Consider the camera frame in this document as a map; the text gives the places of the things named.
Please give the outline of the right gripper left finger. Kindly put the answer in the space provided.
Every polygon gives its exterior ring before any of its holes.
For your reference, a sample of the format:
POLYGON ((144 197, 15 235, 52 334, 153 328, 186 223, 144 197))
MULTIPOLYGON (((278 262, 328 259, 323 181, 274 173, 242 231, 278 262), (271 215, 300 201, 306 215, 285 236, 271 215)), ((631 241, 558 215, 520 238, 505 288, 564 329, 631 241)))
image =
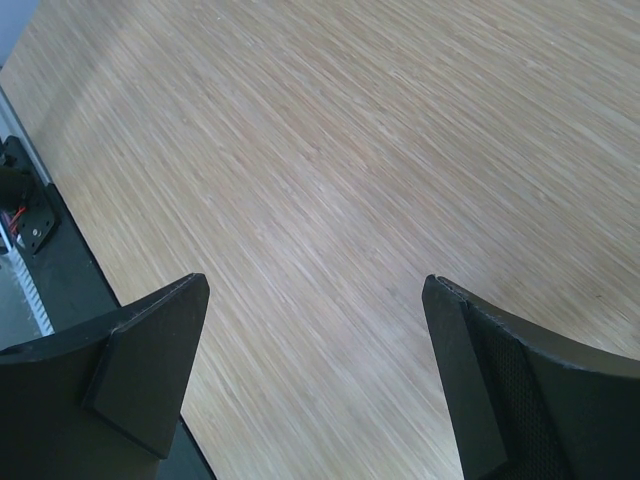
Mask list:
POLYGON ((1 353, 4 479, 153 479, 168 458, 209 285, 189 274, 1 353))

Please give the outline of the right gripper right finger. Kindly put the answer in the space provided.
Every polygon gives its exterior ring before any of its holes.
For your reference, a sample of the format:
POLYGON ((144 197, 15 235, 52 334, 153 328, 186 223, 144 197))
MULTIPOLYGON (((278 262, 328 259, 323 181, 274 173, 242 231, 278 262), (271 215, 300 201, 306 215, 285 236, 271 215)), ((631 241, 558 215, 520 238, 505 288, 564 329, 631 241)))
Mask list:
POLYGON ((431 275, 422 303, 467 479, 635 479, 639 364, 431 275))

